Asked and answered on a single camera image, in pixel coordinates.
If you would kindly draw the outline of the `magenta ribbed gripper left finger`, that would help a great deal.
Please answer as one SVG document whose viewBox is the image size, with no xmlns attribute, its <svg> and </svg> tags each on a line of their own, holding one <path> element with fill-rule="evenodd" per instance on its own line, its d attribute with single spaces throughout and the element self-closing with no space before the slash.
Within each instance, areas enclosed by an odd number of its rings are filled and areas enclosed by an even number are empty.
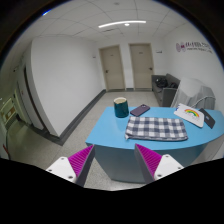
<svg viewBox="0 0 224 224">
<path fill-rule="evenodd" d="M 95 147 L 90 145 L 70 157 L 60 157 L 46 171 L 83 187 L 94 156 Z"/>
</svg>

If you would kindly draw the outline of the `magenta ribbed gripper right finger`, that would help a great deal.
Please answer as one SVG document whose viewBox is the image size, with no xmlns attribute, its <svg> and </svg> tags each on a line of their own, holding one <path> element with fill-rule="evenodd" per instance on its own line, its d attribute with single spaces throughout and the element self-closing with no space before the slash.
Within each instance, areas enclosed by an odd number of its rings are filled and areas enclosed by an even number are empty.
<svg viewBox="0 0 224 224">
<path fill-rule="evenodd" d="M 139 144 L 135 145 L 134 154 L 146 184 L 183 169 L 171 155 L 160 155 Z"/>
</svg>

